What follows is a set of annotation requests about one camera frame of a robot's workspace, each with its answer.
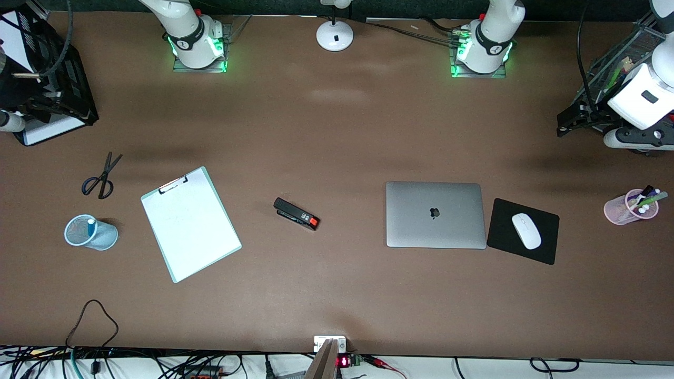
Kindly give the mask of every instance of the mouse pad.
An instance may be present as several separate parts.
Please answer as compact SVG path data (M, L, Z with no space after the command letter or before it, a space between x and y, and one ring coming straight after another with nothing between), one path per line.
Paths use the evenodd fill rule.
M512 217L518 213L526 213L532 219L541 234L541 245L533 250L524 247L520 236L512 224ZM529 208L503 199L494 200L489 224L487 245L504 252L554 264L557 251L557 234L559 233L559 216L542 210Z

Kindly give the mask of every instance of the white mouse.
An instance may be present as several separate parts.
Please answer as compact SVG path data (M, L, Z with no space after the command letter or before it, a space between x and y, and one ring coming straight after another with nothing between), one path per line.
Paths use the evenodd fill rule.
M541 234L528 214L518 213L514 215L512 224L515 225L517 235L520 236L524 247L533 250L541 245Z

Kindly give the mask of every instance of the brown desk surface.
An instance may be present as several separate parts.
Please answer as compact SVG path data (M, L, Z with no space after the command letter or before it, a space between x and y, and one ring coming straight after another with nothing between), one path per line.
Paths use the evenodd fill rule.
M575 24L525 24L507 79L462 80L446 49L363 24L329 53L322 20L254 18L218 75L173 74L152 14L76 20L100 121L31 148L0 136L0 343L62 344L98 298L117 346L308 351L334 333L370 353L674 359L674 200L624 227L602 211L648 183L673 191L674 154L557 138L580 83ZM589 24L588 61L630 28ZM109 150L124 154L114 194L83 196ZM243 249L174 284L140 196L201 165ZM390 180L480 183L487 220L496 197L558 214L557 261L387 248ZM277 196L319 231L277 216ZM64 242L80 213L118 226L114 248ZM74 343L112 329L92 308Z

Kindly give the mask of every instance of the silver laptop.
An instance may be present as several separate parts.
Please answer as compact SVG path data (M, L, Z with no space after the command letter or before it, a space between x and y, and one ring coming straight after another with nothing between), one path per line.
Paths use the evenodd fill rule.
M387 182L386 245L486 249L480 185Z

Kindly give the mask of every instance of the pen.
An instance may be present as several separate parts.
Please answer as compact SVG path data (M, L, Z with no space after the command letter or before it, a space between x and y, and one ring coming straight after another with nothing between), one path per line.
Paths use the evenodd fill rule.
M644 190L641 191L641 194L639 196L637 196L636 202L630 206L630 210L634 210L638 206L638 203L641 200L645 199L646 195L648 195L653 189L654 188L653 188L652 185L647 185L646 188L644 188Z
M657 194L659 194L659 193L660 193L660 188L656 188L656 189L652 190L652 191L651 191L648 195L646 195L646 196L655 196L655 195L657 195ZM634 200L634 199L636 199L636 198L638 198L638 197L639 197L639 195L633 195L633 196L628 197L627 200L628 200L628 201Z
M662 199L666 198L667 196L669 196L669 194L667 192L661 192L661 193L659 193L655 196L651 196L649 198L646 198L646 199L642 200L641 203L639 203L637 205L638 206L644 206L644 205L647 205L647 204L652 204L652 203L655 203L658 200L662 200Z
M87 234L89 234L89 237L94 235L94 229L96 228L96 225L94 224L95 222L96 220L94 220L93 218L89 218L89 220L87 221Z

